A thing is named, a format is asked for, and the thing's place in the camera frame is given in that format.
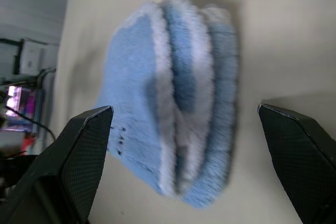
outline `textured black surface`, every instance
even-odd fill
[[[304,129],[299,121],[263,107],[259,115],[273,166],[299,217],[304,224],[323,223],[320,220],[330,215],[336,199],[336,170],[332,160],[316,144],[319,139],[313,141],[309,129]],[[317,132],[323,130],[313,119],[305,120]]]
[[[88,218],[102,175],[110,118],[107,111],[89,120],[61,171],[64,188],[82,223]]]

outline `white fuzzy stripe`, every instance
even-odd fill
[[[207,5],[199,10],[207,24],[221,23],[232,25],[231,15],[228,10],[220,8],[214,4]]]
[[[148,15],[153,31],[156,54],[156,102],[161,144],[159,187],[164,195],[175,195],[176,146],[174,142],[173,73],[169,34],[163,11],[154,2],[146,2],[122,27],[133,25],[136,20]]]
[[[177,111],[176,141],[187,143],[179,192],[189,188],[198,176],[204,161],[206,140],[214,101],[214,69],[211,40],[198,8],[187,0],[169,0],[182,15],[191,35],[192,70],[196,81],[194,112]]]

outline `beige table surface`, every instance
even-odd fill
[[[114,29],[144,0],[69,0],[52,129],[94,105]],[[159,196],[108,155],[92,223],[301,223],[276,176],[257,115],[262,99],[314,117],[336,138],[336,0],[194,0],[226,4],[239,31],[235,156],[207,210]]]

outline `black cable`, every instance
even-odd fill
[[[55,72],[56,72],[56,68],[42,69],[37,76],[37,85],[36,85],[37,88],[42,89],[43,81],[44,81],[45,76],[49,73],[55,73]]]
[[[10,110],[10,111],[13,111],[15,114],[19,115],[19,116],[22,117],[23,119],[26,119],[26,120],[28,120],[28,121],[30,121],[30,122],[32,122],[32,123],[34,123],[34,124],[36,124],[36,125],[38,125],[38,126],[44,128],[47,132],[50,133],[50,135],[52,136],[52,139],[53,139],[54,141],[56,141],[55,135],[53,134],[53,132],[52,132],[48,127],[44,126],[43,124],[41,124],[41,123],[39,123],[39,122],[34,121],[33,119],[30,119],[30,118],[26,117],[25,115],[23,115],[23,114],[21,114],[20,112],[18,112],[18,111],[16,111],[16,110],[12,109],[11,107],[8,107],[7,105],[6,105],[5,107],[6,107],[6,109],[8,109],[8,110]]]

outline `electrical outlet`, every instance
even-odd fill
[[[25,41],[21,58],[20,73],[36,76],[41,70],[41,60],[45,51],[45,45],[33,41]]]

